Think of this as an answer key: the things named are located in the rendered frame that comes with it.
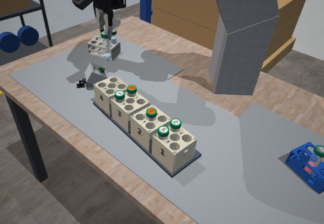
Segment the grey bench mat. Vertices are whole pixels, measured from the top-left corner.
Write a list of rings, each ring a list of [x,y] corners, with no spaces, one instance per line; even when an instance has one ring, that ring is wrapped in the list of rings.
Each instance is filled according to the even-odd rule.
[[[197,224],[324,224],[318,194],[285,162],[291,150],[324,137],[252,103],[239,117],[174,84],[184,68],[116,35],[108,62],[87,43],[9,74]],[[93,105],[80,88],[89,64],[106,68],[197,138],[201,156],[171,178]]]

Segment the beige bucket adapter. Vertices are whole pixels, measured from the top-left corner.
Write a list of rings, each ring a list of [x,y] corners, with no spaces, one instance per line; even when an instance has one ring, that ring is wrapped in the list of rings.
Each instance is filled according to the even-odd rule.
[[[117,103],[111,99],[112,118],[120,124],[128,133],[131,131],[131,116],[150,106],[150,102],[136,92],[136,96],[129,97],[125,93],[125,100]]]
[[[115,92],[122,90],[127,92],[127,84],[117,76],[112,76],[94,84],[96,103],[109,115],[112,115],[111,99],[115,97]]]
[[[156,120],[148,121],[146,110],[148,108],[157,110]],[[169,126],[171,118],[151,105],[131,116],[131,136],[134,137],[145,149],[152,150],[152,136],[157,133],[160,126]]]
[[[194,158],[197,138],[180,127],[179,132],[172,132],[166,140],[160,140],[158,133],[152,136],[152,155],[171,173],[174,173]]]

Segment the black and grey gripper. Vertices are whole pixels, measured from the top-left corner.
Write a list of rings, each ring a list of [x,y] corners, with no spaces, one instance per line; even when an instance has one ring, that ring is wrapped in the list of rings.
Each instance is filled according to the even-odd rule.
[[[104,31],[105,25],[106,36],[111,40],[112,30],[121,23],[120,19],[115,18],[113,10],[126,8],[126,0],[125,4],[124,0],[94,0],[93,8],[100,32]]]

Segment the blue tube rack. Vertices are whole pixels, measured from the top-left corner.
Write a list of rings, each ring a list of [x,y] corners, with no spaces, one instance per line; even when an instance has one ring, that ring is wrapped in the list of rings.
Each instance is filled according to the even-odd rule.
[[[313,167],[308,163],[312,152],[307,148],[308,146],[315,148],[315,146],[308,142],[294,150],[292,150],[286,160],[286,164],[298,174],[310,187],[312,187],[318,194],[324,192],[324,162],[322,161],[318,167]],[[307,154],[307,156],[305,155]],[[309,174],[305,169],[307,165],[314,173]],[[320,171],[320,172],[319,172]]]

